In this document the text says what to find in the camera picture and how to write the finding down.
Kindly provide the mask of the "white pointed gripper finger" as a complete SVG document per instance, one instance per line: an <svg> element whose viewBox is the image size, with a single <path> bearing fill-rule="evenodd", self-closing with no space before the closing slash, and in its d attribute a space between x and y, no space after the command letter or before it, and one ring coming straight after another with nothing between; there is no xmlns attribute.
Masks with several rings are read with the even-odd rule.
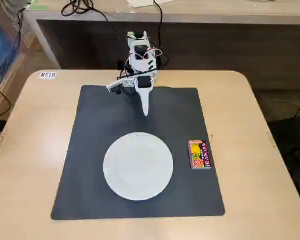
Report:
<svg viewBox="0 0 300 240"><path fill-rule="evenodd" d="M152 88L138 88L136 87L136 92L139 94L142 110L144 115L147 117L149 115L149 107L150 107L150 93Z"/></svg>

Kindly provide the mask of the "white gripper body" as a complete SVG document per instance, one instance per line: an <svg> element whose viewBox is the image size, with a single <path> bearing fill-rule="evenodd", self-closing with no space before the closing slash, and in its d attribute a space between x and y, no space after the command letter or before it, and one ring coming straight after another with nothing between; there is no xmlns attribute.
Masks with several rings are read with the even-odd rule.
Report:
<svg viewBox="0 0 300 240"><path fill-rule="evenodd" d="M158 72L156 70L153 71L146 71L135 73L129 76L133 80L137 80L137 87L139 89L147 89L152 88L155 85L157 79Z"/></svg>

